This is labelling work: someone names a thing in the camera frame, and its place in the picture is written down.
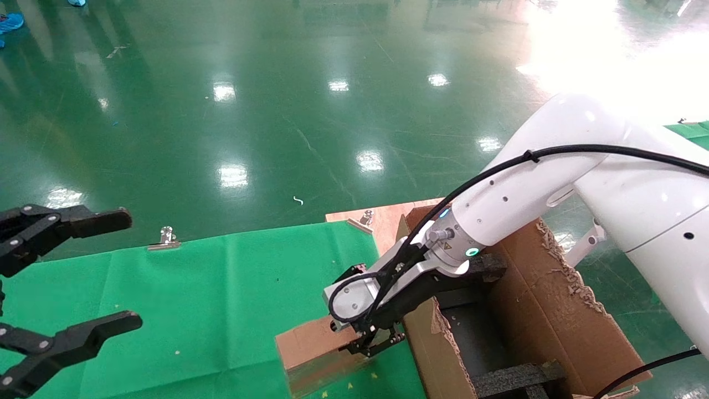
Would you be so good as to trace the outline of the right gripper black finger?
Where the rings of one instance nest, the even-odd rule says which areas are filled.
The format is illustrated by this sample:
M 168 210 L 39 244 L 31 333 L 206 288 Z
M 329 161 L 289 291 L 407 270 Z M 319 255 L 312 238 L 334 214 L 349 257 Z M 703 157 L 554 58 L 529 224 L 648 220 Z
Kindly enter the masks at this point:
M 367 272 L 367 265 L 365 264 L 355 264 L 347 268 L 344 273 L 342 273 L 340 276 L 338 276 L 333 283 L 339 283 L 343 280 L 347 280 L 348 278 L 351 278 L 352 276 L 359 275 L 359 274 L 364 274 Z
M 357 332 L 355 340 L 338 348 L 339 352 L 347 351 L 352 355 L 363 355 L 367 358 L 377 356 L 384 350 L 406 340 L 406 333 L 397 326 L 387 330 Z

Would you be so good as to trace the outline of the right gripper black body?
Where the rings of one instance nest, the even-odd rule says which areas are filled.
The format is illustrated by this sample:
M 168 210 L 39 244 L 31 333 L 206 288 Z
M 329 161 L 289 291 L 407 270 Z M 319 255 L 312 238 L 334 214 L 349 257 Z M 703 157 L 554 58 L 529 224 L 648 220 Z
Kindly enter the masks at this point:
M 466 287 L 471 282 L 472 267 L 469 265 L 463 265 L 463 272 L 454 274 L 446 274 L 438 268 L 423 270 L 416 265 L 393 283 L 377 310 L 361 321 L 361 332 L 392 328 L 436 294 Z

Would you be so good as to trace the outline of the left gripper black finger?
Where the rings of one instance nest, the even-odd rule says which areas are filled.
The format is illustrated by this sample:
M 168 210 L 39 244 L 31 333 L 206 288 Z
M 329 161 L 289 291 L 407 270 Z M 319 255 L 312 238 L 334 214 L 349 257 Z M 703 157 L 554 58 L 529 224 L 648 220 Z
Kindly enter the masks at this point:
M 134 311 L 74 324 L 54 336 L 3 323 L 2 349 L 22 354 L 24 359 L 2 373 L 1 396 L 31 397 L 61 370 L 96 358 L 108 339 L 142 326 L 141 316 Z
M 125 208 L 96 213 L 84 205 L 48 208 L 27 204 L 1 214 L 1 273 L 11 278 L 71 238 L 129 229 Z

